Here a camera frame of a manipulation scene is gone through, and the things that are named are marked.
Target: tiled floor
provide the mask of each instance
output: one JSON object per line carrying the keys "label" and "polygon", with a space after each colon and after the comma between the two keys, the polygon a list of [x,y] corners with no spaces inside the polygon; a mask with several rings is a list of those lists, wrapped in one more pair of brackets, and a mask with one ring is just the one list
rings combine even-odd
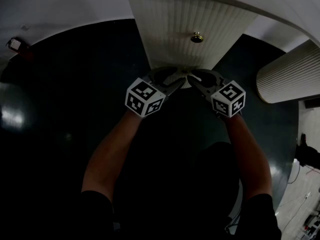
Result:
{"label": "tiled floor", "polygon": [[[300,143],[301,133],[306,134],[308,146],[320,150],[320,108],[305,109],[303,103],[299,103],[298,143]],[[297,177],[299,166],[299,162],[295,160],[289,183]],[[320,199],[319,187],[320,174],[306,166],[300,167],[296,181],[287,185],[276,211],[278,226],[283,232],[282,240],[301,239],[304,221],[313,212]]]}

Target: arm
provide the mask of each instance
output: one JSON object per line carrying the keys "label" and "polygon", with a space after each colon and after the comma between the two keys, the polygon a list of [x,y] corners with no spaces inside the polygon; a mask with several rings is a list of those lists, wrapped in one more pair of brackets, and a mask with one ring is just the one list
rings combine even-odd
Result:
{"label": "arm", "polygon": [[96,191],[112,202],[116,180],[141,120],[134,112],[127,111],[120,122],[102,140],[86,167],[82,192]]}
{"label": "arm", "polygon": [[243,118],[236,114],[225,117],[226,129],[233,145],[244,199],[259,194],[272,195],[272,179],[268,160],[248,129]]}

